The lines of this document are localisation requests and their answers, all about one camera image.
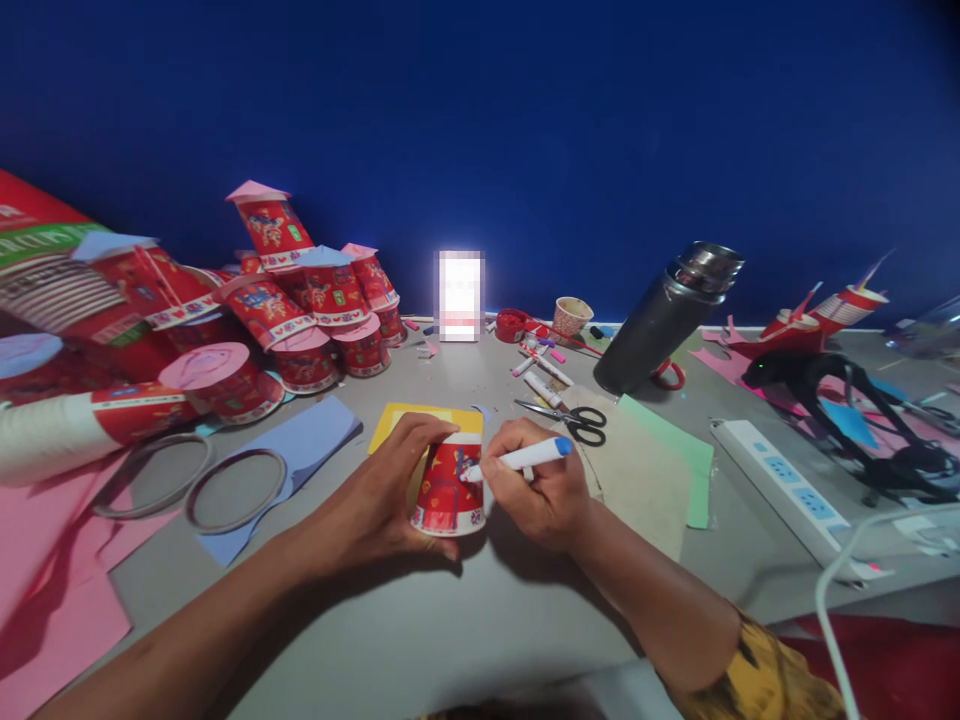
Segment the blue wall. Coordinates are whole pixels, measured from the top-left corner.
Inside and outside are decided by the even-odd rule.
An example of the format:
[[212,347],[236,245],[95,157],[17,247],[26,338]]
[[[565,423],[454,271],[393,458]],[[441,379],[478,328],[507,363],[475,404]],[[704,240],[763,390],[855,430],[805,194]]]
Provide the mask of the blue wall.
[[183,261],[249,246],[223,198],[253,177],[315,239],[375,238],[406,312],[457,246],[486,250],[489,306],[547,315],[622,317],[697,239],[747,257],[742,324],[894,246],[876,322],[958,292],[960,39],[934,5],[153,4],[6,11],[0,162]]

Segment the white cable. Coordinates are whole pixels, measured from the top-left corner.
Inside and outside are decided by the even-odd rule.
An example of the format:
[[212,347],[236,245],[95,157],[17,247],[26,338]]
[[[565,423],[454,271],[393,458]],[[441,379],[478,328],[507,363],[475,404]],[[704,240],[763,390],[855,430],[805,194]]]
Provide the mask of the white cable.
[[860,720],[860,711],[857,709],[857,699],[853,695],[853,688],[850,685],[850,676],[847,675],[847,666],[843,663],[843,656],[840,654],[840,646],[837,644],[837,636],[833,634],[833,626],[830,624],[830,617],[827,615],[827,588],[840,568],[850,561],[853,549],[860,538],[863,537],[867,529],[882,522],[892,522],[902,520],[903,518],[913,517],[914,515],[935,515],[938,512],[947,510],[956,511],[960,503],[949,503],[947,505],[927,505],[913,510],[899,510],[897,512],[877,515],[864,520],[857,525],[850,541],[844,545],[843,550],[837,555],[836,559],[828,565],[817,580],[817,588],[814,591],[814,604],[817,608],[817,620],[820,621],[820,628],[823,630],[823,639],[827,643],[827,650],[830,653],[830,661],[833,663],[833,670],[837,675],[837,685],[840,687],[840,695],[843,697],[843,704],[847,709],[847,720]]

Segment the scissors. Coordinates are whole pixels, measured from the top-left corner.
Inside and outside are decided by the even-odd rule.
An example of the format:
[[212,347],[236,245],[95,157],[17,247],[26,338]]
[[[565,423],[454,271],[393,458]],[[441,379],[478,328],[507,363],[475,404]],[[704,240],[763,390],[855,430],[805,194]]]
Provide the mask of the scissors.
[[528,403],[524,400],[514,400],[517,405],[525,407],[539,415],[544,415],[554,420],[562,420],[567,424],[570,434],[589,447],[600,447],[607,441],[607,436],[601,430],[607,424],[607,416],[596,408],[578,407],[573,410],[566,410],[561,405],[561,410],[547,410],[534,403]]

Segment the blue marker cap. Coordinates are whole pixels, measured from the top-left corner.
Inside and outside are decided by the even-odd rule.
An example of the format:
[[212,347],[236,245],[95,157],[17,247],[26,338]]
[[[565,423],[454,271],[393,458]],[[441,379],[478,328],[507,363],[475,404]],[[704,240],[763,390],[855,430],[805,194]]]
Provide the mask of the blue marker cap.
[[557,443],[557,452],[560,453],[560,457],[566,457],[573,452],[573,442],[570,438],[559,437],[555,441]]

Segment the light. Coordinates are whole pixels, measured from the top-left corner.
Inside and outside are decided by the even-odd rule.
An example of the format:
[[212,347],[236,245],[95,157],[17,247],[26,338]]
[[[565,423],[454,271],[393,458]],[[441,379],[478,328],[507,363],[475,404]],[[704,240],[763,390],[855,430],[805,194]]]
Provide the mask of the light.
[[437,311],[441,342],[476,342],[484,327],[482,252],[437,253]]

